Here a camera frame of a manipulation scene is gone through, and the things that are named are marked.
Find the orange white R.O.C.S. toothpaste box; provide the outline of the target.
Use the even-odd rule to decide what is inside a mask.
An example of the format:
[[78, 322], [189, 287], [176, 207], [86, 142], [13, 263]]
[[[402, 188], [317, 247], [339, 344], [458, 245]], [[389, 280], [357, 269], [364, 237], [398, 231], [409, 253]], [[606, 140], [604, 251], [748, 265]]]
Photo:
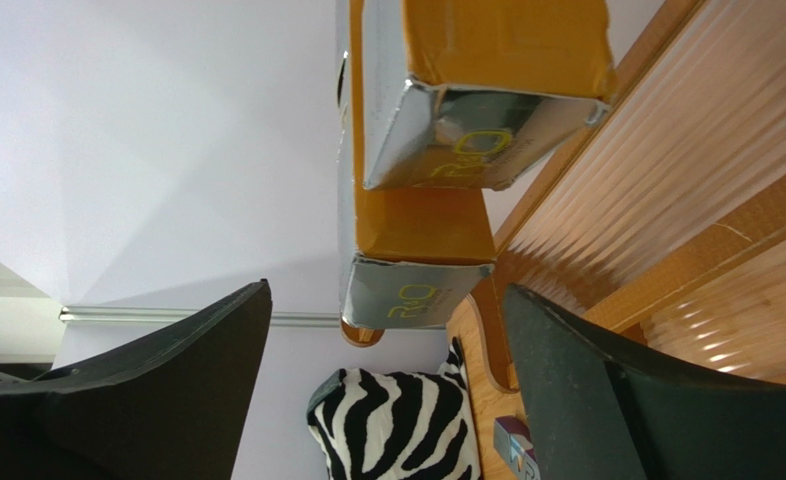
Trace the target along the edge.
[[352, 1], [363, 185], [501, 191], [608, 112], [603, 1]]

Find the silver yellow R.O.C.S. toothpaste box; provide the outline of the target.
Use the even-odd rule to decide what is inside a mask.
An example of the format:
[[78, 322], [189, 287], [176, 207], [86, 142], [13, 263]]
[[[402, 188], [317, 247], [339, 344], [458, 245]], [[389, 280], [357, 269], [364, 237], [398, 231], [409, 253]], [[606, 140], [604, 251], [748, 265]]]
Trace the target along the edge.
[[341, 325], [383, 331], [443, 325], [493, 269], [478, 190], [367, 190], [361, 1], [335, 4]]

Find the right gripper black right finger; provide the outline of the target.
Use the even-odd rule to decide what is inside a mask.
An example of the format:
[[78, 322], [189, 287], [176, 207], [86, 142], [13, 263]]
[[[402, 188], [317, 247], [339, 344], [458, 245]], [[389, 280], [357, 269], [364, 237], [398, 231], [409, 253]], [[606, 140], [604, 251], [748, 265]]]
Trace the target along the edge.
[[658, 352], [524, 286], [503, 316], [545, 479], [786, 479], [786, 385]]

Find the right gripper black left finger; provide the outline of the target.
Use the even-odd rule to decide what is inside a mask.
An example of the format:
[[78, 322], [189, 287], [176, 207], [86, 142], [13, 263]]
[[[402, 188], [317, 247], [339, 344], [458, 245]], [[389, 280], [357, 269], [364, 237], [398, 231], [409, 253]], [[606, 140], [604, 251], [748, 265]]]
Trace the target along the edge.
[[0, 381], [0, 479], [228, 479], [272, 315], [250, 283], [30, 381]]

